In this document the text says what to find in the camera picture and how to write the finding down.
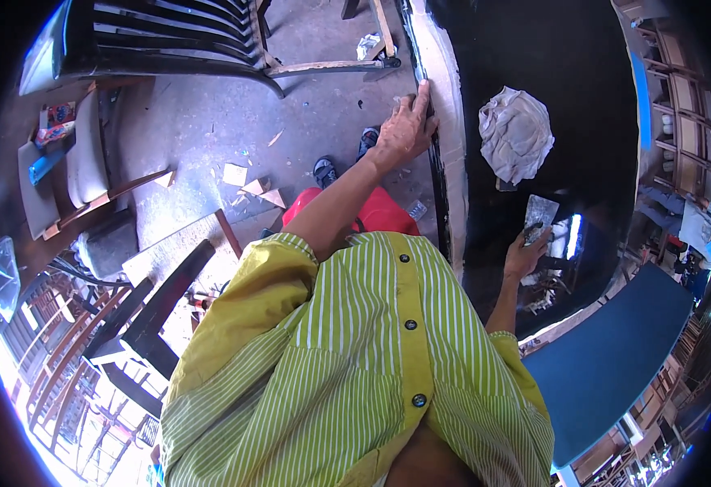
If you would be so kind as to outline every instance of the red shorts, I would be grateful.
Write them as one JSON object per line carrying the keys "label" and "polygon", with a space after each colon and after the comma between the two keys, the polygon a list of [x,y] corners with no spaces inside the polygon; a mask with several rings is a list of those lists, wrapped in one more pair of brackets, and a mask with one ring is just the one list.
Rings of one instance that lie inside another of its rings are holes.
{"label": "red shorts", "polygon": [[[302,191],[288,211],[282,215],[282,224],[287,225],[307,203],[321,193],[320,188],[307,188]],[[363,228],[356,220],[352,224],[354,231],[398,231],[406,235],[420,235],[415,220],[412,220],[412,217],[393,201],[388,191],[379,186],[372,191],[369,199],[363,204],[358,212],[358,219],[363,223]]]}

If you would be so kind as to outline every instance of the shirt sleeve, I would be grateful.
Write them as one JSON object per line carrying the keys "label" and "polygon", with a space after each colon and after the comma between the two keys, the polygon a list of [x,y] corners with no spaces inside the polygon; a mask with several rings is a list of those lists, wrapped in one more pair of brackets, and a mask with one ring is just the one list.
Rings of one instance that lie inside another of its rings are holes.
{"label": "shirt sleeve", "polygon": [[236,274],[180,357],[166,403],[206,382],[249,341],[308,301],[318,265],[311,248],[296,235],[275,234],[249,244]]}
{"label": "shirt sleeve", "polygon": [[539,391],[539,386],[537,385],[534,377],[528,372],[528,369],[520,361],[520,351],[517,348],[517,337],[508,331],[497,331],[488,335],[491,343],[496,347],[496,351],[501,356],[502,360],[506,364],[507,369],[515,378],[517,386],[520,388],[520,392],[523,397],[526,398],[534,407],[540,412],[541,415],[549,421],[550,414],[548,414],[547,406],[545,406],[545,400],[542,399],[542,394]]}

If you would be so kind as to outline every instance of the foot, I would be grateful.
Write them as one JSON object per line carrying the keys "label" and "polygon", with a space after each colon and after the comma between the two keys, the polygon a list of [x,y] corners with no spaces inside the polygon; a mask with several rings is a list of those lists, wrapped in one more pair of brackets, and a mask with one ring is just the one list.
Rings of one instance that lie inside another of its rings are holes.
{"label": "foot", "polygon": [[331,156],[323,156],[315,162],[311,171],[317,185],[324,190],[337,180],[337,170],[333,168]]}
{"label": "foot", "polygon": [[367,127],[361,134],[361,142],[358,148],[358,157],[355,162],[361,160],[366,155],[366,151],[377,145],[377,138],[380,137],[380,127]]}

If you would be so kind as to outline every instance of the workshop floor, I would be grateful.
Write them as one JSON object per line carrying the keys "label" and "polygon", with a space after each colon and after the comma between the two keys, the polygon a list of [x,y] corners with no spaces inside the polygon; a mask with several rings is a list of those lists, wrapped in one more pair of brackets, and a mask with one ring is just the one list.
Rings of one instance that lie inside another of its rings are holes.
{"label": "workshop floor", "polygon": [[[340,172],[352,165],[361,131],[383,122],[395,97],[416,89],[398,12],[384,4],[403,65],[376,82],[364,83],[363,73],[284,78],[284,100],[253,81],[204,75],[158,76],[123,89],[113,149],[122,177],[134,179],[168,164],[177,168],[170,188],[150,183],[133,192],[140,249],[218,208],[232,225],[274,208],[256,197],[233,207],[238,187],[222,181],[226,163],[247,168],[247,182],[269,177],[289,206],[315,185],[311,168],[318,157],[333,156]],[[283,64],[355,59],[359,39],[374,32],[376,23],[366,2],[354,19],[343,21],[340,12],[339,2],[272,5],[266,15],[273,34],[269,50]],[[436,244],[428,157],[423,154],[382,184],[400,206],[409,209],[420,200],[428,207],[419,229]]]}

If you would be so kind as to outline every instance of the shirt button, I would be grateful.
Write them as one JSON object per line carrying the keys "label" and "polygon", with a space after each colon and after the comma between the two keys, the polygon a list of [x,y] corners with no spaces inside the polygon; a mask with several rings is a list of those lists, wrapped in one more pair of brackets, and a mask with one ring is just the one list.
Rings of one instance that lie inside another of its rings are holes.
{"label": "shirt button", "polygon": [[415,407],[425,406],[425,394],[416,394],[412,397],[412,405]]}

